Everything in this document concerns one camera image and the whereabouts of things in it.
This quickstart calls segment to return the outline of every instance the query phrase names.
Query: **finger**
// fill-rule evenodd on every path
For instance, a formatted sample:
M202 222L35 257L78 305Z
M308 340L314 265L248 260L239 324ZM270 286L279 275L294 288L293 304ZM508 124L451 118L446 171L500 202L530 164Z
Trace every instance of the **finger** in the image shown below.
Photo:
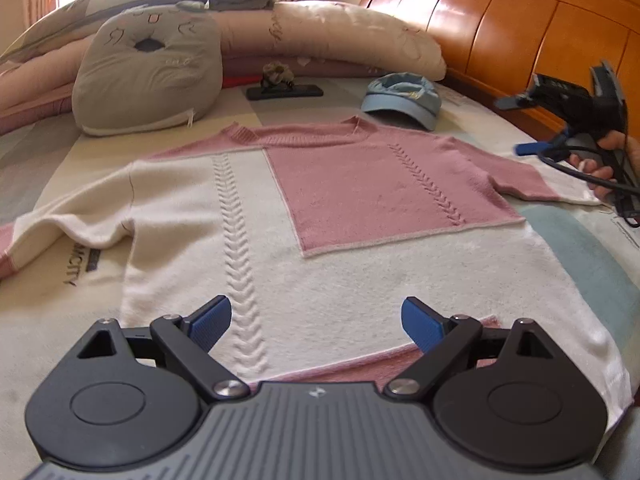
M569 164L571 164L574 168L580 166L581 158L577 156L575 153L569 155Z
M602 168L598 168L597 170L591 173L591 176L596 178L602 178L603 180L609 180L613 177L613 168L610 166L603 166Z
M599 164L593 160L592 158L584 159L584 168L582 169L583 173L593 173L598 169Z
M612 182L617 182L615 178L611 179ZM604 201L609 193L613 190L604 186L596 186L596 189L593 191L594 195L600 200Z
M625 147L625 134L611 131L598 141L598 146L604 150L623 150Z

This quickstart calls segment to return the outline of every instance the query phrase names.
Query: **sweater sleeve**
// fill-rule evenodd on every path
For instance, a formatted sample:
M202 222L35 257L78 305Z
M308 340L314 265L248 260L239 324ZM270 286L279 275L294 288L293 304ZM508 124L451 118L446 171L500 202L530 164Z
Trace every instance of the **sweater sleeve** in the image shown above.
M494 189L523 200L545 200L596 205L583 182L548 167L535 157L527 163L494 155L459 139L450 138L455 150L489 174Z
M16 273L63 234L102 249L125 237L133 188L130 165L0 226L0 278Z

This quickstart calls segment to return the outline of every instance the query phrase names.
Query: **wooden headboard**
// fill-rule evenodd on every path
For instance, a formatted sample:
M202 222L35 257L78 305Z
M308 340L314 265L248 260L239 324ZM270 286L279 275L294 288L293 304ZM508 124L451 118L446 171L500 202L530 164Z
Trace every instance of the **wooden headboard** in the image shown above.
M523 91L540 72L591 90L589 67L607 59L640 137L640 0L361 0L425 27L442 46L444 83L490 105ZM507 112L537 139L561 122L544 110Z

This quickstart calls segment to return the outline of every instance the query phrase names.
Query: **human hand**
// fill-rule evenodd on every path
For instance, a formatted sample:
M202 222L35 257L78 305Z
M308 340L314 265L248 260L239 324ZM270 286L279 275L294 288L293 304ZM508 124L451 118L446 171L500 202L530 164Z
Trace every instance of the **human hand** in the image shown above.
M604 150L624 150L625 135L620 132L611 131L598 141L598 146ZM640 142L631 136L627 137L626 140L626 156L636 174L640 175ZM612 167L600 166L600 164L592 158L585 158L583 160L580 156L572 153L569 157L569 163L574 168L581 170L583 173L590 174L597 178L603 178L604 180L610 180L612 182L616 181L612 178ZM588 184L588 186L600 200L604 200L604 198L612 191L611 189L603 186L596 186L595 184Z

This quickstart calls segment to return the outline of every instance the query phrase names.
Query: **cable knit pattern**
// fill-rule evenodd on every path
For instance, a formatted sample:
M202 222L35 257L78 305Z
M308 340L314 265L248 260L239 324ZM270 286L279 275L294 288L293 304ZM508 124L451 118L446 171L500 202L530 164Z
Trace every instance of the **cable knit pattern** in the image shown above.
M255 297L249 238L228 155L214 156L213 168L222 212L226 283L233 304L230 330L236 350L234 371L241 378L252 378L265 371L268 363L260 309Z
M460 216L460 212L456 209L456 207L449 201L449 199L444 196L444 193L440 190L438 186L435 185L433 180L431 180L423 170L421 170L418 165L411 160L411 158L404 152L402 147L399 144L389 144L389 148L394 155L398 158L398 160L402 163L402 165L407 168L409 173L414 176L414 179L420 186L430 193L433 196L435 203L438 205L440 209L442 209L443 213L446 217L451 221L451 224L455 226L464 225L465 219Z

